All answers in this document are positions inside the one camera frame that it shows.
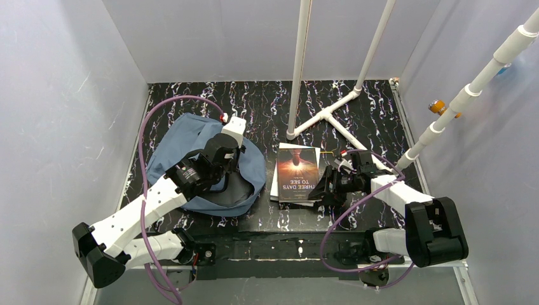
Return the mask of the blue student backpack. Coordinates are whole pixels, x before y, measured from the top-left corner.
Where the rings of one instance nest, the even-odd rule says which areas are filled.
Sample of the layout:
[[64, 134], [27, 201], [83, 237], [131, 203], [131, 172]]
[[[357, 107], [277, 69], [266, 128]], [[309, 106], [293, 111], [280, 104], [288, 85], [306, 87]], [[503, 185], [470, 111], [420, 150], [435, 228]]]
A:
[[[153, 185], [165, 170], [187, 153], [205, 147], [220, 133], [222, 125], [214, 119], [186, 113], [176, 119], [154, 150], [147, 164], [147, 180]], [[238, 161], [239, 172], [232, 173], [227, 188], [221, 193], [197, 196], [182, 206], [191, 212], [218, 217], [236, 217], [248, 212], [266, 183], [266, 160], [249, 139], [243, 139], [246, 150]]]

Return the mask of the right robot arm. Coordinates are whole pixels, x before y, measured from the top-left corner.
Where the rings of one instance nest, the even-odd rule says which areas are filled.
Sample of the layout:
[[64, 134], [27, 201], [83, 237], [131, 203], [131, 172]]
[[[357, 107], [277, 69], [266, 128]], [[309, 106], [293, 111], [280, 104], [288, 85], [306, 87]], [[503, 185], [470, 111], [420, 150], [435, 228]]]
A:
[[336, 165], [325, 168], [322, 178], [308, 197], [323, 205], [338, 205], [350, 193], [365, 193], [347, 211], [376, 198], [404, 217], [404, 228], [379, 227], [364, 233], [359, 243], [343, 246], [337, 257], [342, 264], [357, 264], [379, 257], [388, 264], [398, 257], [409, 257], [420, 268], [466, 259], [469, 247], [454, 201], [421, 193], [405, 182], [395, 166], [375, 164], [372, 151], [352, 149], [335, 154]]

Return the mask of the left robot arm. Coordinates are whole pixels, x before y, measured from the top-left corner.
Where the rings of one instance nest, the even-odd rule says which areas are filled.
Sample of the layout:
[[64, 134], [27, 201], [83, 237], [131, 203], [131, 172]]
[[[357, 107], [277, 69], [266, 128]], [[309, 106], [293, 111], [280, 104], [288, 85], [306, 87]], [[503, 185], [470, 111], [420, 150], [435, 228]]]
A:
[[72, 229], [74, 251], [93, 286], [104, 288], [129, 267], [147, 263], [149, 253], [143, 252], [138, 235], [163, 215], [227, 179], [237, 169], [244, 150], [242, 134], [223, 130], [204, 148], [187, 153], [166, 170], [146, 195], [99, 222], [76, 225]]

